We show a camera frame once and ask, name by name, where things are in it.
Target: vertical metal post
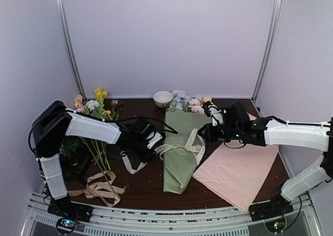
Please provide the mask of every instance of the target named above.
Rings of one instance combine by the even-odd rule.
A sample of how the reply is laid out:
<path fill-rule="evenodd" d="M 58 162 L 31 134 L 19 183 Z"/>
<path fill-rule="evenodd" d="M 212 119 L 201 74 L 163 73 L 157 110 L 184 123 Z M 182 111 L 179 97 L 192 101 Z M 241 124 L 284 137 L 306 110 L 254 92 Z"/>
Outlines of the vertical metal post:
<path fill-rule="evenodd" d="M 265 73 L 267 70 L 268 62 L 270 60 L 270 55 L 272 53 L 273 41 L 274 41 L 274 37 L 276 34 L 277 26 L 279 23 L 279 19 L 280 19 L 281 6 L 282 6 L 282 0 L 274 0 L 270 31 L 268 34 L 264 57 L 261 62 L 261 67 L 260 67 L 260 72 L 258 75 L 257 83 L 255 85 L 255 89 L 254 89 L 253 96 L 252 96 L 252 100 L 254 102 L 256 102 L 256 100 L 258 98 L 259 91 L 261 89 L 261 86 L 262 86 L 262 83 L 263 83 L 263 80 L 265 77 Z"/>
<path fill-rule="evenodd" d="M 66 12 L 65 12 L 65 5 L 64 5 L 63 0 L 56 0 L 56 1 L 57 1 L 57 5 L 58 5 L 59 14 L 60 14 L 63 35 L 65 37 L 67 54 L 68 54 L 68 58 L 69 58 L 72 72 L 74 75 L 74 80 L 75 80 L 76 86 L 79 90 L 79 93 L 83 96 L 84 99 L 86 99 L 86 95 L 85 95 L 83 85 L 81 82 L 81 78 L 79 75 L 79 71 L 78 71 L 78 66 L 76 64 L 76 60 L 75 60 L 75 56 L 74 56 L 71 38 L 69 35 L 68 23 L 67 23 Z"/>

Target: white wall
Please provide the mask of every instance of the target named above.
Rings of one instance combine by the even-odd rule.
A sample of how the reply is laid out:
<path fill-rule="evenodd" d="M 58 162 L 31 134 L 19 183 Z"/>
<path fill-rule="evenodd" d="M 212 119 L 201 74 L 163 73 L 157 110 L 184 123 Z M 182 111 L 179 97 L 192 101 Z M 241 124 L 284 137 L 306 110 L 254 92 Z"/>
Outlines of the white wall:
<path fill-rule="evenodd" d="M 16 235 L 42 179 L 28 149 L 31 124 L 76 87 L 55 0 L 0 0 L 0 234 Z"/>
<path fill-rule="evenodd" d="M 283 0 L 259 103 L 266 115 L 318 122 L 333 116 L 333 1 Z M 284 147 L 294 174 L 321 153 Z M 333 184 L 311 191 L 324 235 L 333 235 Z"/>
<path fill-rule="evenodd" d="M 273 0 L 65 0 L 88 97 L 251 97 Z"/>

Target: white bowl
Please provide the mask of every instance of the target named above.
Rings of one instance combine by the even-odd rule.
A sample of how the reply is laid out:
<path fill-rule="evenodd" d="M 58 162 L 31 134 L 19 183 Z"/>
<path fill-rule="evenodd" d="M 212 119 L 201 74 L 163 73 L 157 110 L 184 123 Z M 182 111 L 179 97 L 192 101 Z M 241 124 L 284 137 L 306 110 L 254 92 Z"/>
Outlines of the white bowl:
<path fill-rule="evenodd" d="M 173 94 L 168 91 L 159 91 L 156 92 L 152 98 L 158 107 L 167 108 L 173 100 Z"/>

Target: dark brown tabletop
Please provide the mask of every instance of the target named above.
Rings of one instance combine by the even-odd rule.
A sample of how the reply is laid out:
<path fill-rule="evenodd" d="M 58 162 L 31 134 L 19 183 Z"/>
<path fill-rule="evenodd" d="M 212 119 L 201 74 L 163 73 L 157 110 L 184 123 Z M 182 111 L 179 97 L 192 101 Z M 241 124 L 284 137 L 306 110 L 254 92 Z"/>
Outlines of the dark brown tabletop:
<path fill-rule="evenodd" d="M 252 102 L 247 99 L 214 99 L 217 106 L 227 105 L 231 102 L 241 101 L 244 103 L 247 111 L 258 116 Z M 110 100 L 106 100 L 106 108 L 110 106 Z M 165 109 L 155 106 L 152 99 L 123 99 L 121 119 L 133 116 L 151 116 L 164 121 Z M 153 121 L 157 129 L 162 129 L 163 125 Z M 212 154 L 220 145 L 220 142 L 207 145 L 203 161 Z M 112 171 L 117 175 L 114 185 L 118 187 L 127 186 L 126 192 L 121 195 L 121 201 L 116 207 L 132 209 L 198 209 L 198 208 L 217 208 L 230 206 L 229 203 L 218 197 L 194 178 L 188 184 L 183 194 L 163 192 L 163 162 L 159 157 L 151 160 L 145 168 L 138 173 L 131 175 L 125 169 L 120 157 L 120 150 L 115 146 L 109 146 L 109 162 Z M 133 167 L 139 165 L 138 159 L 131 158 Z M 87 177 L 99 173 L 96 165 L 92 164 L 84 176 Z M 255 202 L 269 200 L 276 188 L 285 180 L 288 174 L 278 155 L 266 178 Z M 68 190 L 82 189 L 83 187 L 77 181 L 67 182 Z M 83 202 L 94 205 L 104 205 L 98 199 L 88 200 L 84 195 L 72 197 L 73 201 Z"/>

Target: pink wrapping paper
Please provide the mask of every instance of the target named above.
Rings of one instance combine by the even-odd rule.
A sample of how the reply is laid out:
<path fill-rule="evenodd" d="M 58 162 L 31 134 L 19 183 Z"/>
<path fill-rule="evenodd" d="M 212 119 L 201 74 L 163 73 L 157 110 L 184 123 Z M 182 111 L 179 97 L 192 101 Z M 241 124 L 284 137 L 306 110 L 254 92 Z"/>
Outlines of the pink wrapping paper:
<path fill-rule="evenodd" d="M 241 146 L 237 141 L 227 145 Z M 277 152 L 278 146 L 246 145 L 241 149 L 229 149 L 221 145 L 193 177 L 238 210 L 246 212 L 271 170 Z"/>

